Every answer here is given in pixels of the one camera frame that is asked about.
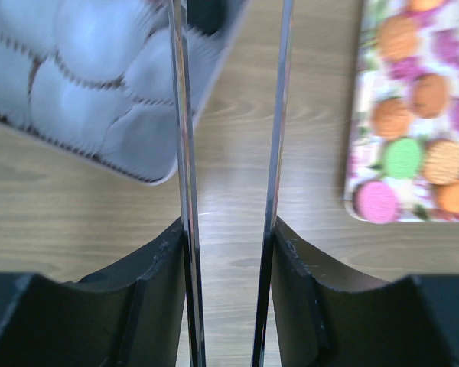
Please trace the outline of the black sandwich cookie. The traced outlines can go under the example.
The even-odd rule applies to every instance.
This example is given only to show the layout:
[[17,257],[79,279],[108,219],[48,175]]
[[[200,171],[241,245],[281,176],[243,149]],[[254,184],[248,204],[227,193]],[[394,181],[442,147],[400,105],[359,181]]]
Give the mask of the black sandwich cookie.
[[226,20],[225,0],[187,0],[187,23],[205,35],[218,32]]

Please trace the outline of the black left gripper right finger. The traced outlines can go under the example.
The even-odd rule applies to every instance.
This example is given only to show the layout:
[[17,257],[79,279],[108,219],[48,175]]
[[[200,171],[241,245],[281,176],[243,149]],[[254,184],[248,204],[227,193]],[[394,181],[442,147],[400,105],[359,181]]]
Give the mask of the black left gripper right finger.
[[459,274],[364,274],[275,225],[272,298],[284,366],[459,366]]

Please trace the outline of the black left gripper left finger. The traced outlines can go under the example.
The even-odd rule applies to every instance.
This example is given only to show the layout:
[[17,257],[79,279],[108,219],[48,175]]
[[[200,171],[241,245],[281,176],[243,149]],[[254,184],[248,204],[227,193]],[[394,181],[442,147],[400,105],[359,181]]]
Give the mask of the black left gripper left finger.
[[0,272],[0,366],[173,366],[182,224],[77,282]]

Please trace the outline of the metal tongs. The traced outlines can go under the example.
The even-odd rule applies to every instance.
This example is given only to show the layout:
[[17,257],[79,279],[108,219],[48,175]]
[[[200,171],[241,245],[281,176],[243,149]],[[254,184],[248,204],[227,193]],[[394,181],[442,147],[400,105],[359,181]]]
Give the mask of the metal tongs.
[[264,366],[271,332],[275,225],[291,70],[291,1],[236,13],[204,107],[188,109],[188,3],[168,3],[177,107],[192,366]]

